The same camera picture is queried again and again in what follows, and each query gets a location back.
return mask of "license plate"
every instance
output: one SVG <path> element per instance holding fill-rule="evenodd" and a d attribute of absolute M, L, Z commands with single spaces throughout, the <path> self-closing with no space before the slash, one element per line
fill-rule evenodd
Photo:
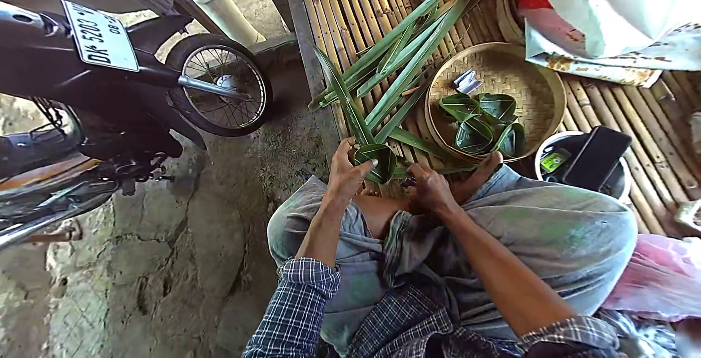
<path fill-rule="evenodd" d="M 134 48 L 119 20 L 79 4 L 61 2 L 84 63 L 139 71 Z"/>

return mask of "black object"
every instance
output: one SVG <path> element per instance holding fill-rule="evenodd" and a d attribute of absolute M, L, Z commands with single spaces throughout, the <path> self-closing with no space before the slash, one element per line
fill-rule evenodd
<path fill-rule="evenodd" d="M 631 142 L 631 137 L 626 134 L 603 126 L 594 128 L 582 151 L 565 171 L 562 181 L 567 185 L 599 191 Z"/>

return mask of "spoked wheel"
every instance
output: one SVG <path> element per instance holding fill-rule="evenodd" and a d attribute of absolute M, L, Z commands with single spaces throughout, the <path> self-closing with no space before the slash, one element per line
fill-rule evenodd
<path fill-rule="evenodd" d="M 183 76 L 241 94 L 235 99 L 200 89 L 173 89 L 174 106 L 197 127 L 215 135 L 242 136 L 263 124 L 273 101 L 272 87 L 241 44 L 219 35 L 192 35 L 173 47 L 165 64 Z"/>

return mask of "woven bamboo basket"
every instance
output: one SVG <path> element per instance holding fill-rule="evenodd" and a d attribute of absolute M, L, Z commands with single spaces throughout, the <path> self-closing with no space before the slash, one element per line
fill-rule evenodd
<path fill-rule="evenodd" d="M 433 78 L 425 102 L 426 123 L 438 146 L 471 162 L 484 158 L 453 147 L 457 125 L 438 107 L 441 98 L 457 93 L 453 80 L 469 69 L 474 69 L 478 80 L 483 82 L 474 94 L 508 94 L 516 100 L 515 114 L 519 116 L 517 122 L 524 126 L 526 152 L 506 162 L 529 156 L 556 132 L 566 108 L 564 85 L 555 71 L 526 62 L 525 51 L 508 43 L 484 43 L 461 51 L 443 64 Z"/>

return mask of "gray sarong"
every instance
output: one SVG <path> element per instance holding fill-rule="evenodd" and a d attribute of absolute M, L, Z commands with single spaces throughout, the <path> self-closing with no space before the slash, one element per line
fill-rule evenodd
<path fill-rule="evenodd" d="M 276 210 L 268 244 L 278 265 L 296 254 L 326 185 L 312 176 Z M 502 165 L 463 209 L 537 273 L 580 315 L 609 295 L 636 241 L 630 209 L 597 192 L 524 178 Z M 384 241 L 370 237 L 351 202 L 341 221 L 336 262 L 341 287 L 326 308 L 321 336 L 345 355 L 372 306 L 401 274 L 421 272 L 447 287 L 461 325 L 482 336 L 515 340 L 440 219 L 396 213 Z"/>

